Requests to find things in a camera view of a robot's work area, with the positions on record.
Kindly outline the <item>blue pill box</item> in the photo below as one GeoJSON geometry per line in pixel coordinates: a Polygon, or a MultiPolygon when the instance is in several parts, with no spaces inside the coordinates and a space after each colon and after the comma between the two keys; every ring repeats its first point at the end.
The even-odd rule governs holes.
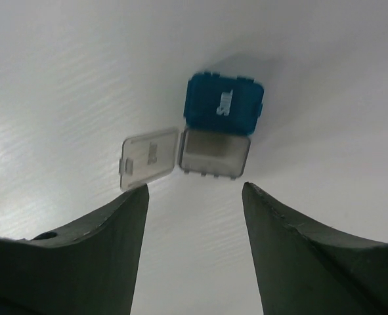
{"type": "Polygon", "coordinates": [[[183,113],[186,126],[249,136],[261,116],[264,93],[262,84],[253,79],[196,73],[186,90],[183,113]]]}

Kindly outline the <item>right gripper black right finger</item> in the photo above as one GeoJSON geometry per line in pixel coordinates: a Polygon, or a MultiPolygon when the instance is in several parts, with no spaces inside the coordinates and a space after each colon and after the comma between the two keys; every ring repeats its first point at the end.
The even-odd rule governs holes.
{"type": "Polygon", "coordinates": [[[322,224],[250,182],[242,202],[265,314],[388,314],[388,243],[322,224]]]}

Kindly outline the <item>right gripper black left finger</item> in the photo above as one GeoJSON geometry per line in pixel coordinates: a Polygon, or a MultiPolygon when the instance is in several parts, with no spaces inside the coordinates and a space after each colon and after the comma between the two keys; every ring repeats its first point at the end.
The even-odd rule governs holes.
{"type": "Polygon", "coordinates": [[[0,314],[129,314],[147,186],[26,240],[0,237],[0,314]]]}

